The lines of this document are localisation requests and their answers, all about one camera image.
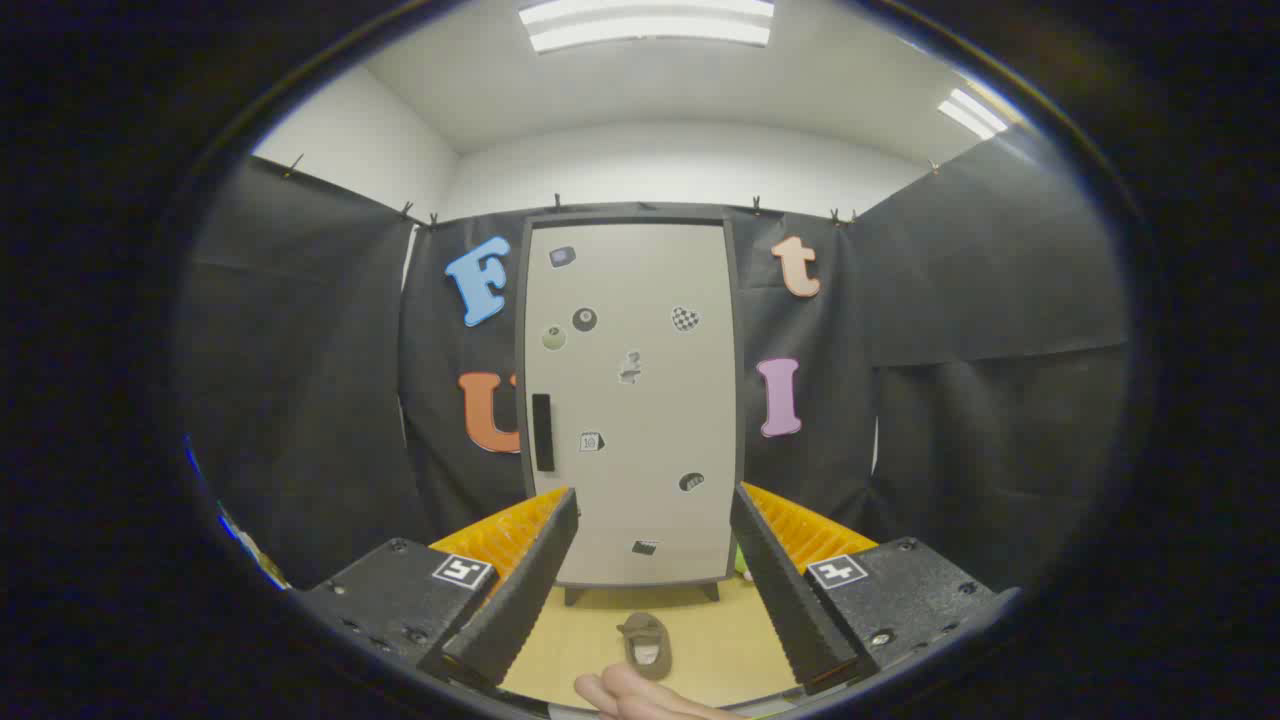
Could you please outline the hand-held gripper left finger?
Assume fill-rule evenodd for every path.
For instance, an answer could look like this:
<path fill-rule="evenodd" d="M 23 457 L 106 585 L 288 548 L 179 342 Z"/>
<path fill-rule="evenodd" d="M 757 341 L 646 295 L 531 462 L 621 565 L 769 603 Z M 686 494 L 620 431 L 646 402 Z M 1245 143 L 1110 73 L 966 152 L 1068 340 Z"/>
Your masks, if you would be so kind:
<path fill-rule="evenodd" d="M 495 691 L 541 615 L 579 518 L 576 493 L 561 487 L 433 544 L 388 539 L 297 600 L 412 676 Z"/>

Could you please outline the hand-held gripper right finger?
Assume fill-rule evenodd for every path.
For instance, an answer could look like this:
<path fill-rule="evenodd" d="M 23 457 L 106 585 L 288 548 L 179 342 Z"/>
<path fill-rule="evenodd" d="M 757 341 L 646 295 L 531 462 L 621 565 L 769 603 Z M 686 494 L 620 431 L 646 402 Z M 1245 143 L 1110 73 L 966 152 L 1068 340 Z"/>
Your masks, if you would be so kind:
<path fill-rule="evenodd" d="M 1002 618 L 995 591 L 923 539 L 877 543 L 749 483 L 730 514 L 795 682 L 818 694 L 919 664 Z"/>

